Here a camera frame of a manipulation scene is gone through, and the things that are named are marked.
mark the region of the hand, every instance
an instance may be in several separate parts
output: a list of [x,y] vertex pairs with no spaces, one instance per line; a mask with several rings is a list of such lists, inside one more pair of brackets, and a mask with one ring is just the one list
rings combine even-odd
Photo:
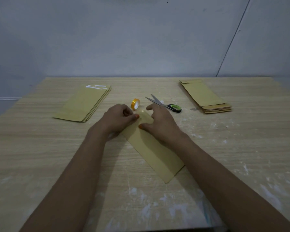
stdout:
[[127,105],[116,104],[109,108],[95,125],[109,135],[110,133],[123,131],[127,126],[136,122],[139,117],[139,115],[133,114]]
[[154,111],[151,115],[154,122],[152,124],[140,124],[140,129],[149,132],[158,141],[167,145],[176,141],[179,136],[183,136],[184,132],[180,130],[172,115],[164,106],[153,103],[146,110]]

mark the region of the scissor handle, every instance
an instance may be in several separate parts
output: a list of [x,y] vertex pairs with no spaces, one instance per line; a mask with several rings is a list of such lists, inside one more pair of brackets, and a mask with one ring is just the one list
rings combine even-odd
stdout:
[[176,113],[180,113],[182,111],[181,107],[175,104],[169,104],[168,108]]

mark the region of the wooden table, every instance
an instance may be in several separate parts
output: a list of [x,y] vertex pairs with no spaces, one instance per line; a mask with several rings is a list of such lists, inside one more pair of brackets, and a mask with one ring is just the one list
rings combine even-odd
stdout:
[[[180,79],[46,78],[1,115],[0,231],[22,226],[110,106],[140,98],[145,107],[151,93],[180,105],[182,112],[172,113],[180,128],[290,220],[290,92],[271,78],[202,78],[233,106],[205,115]],[[112,91],[88,122],[52,118],[78,86],[95,83],[110,84]],[[107,143],[85,231],[220,224],[186,168],[165,184],[123,136]]]

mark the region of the scissors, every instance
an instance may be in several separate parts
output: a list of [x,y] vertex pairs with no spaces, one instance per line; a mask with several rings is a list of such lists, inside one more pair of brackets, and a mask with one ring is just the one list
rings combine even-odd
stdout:
[[154,98],[154,100],[152,100],[151,98],[148,98],[148,97],[146,97],[146,98],[149,99],[150,101],[158,104],[158,105],[161,105],[161,106],[164,106],[166,108],[169,108],[170,110],[172,110],[172,111],[174,111],[176,113],[180,113],[182,111],[181,107],[178,106],[178,105],[175,105],[175,104],[164,105],[155,96],[153,96],[152,94],[151,94],[151,96]]

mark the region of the yellow tape roll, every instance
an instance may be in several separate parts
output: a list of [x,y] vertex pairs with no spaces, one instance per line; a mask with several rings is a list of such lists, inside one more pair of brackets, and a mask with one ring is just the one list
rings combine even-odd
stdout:
[[131,103],[132,110],[135,111],[139,107],[139,105],[140,105],[140,100],[135,98]]

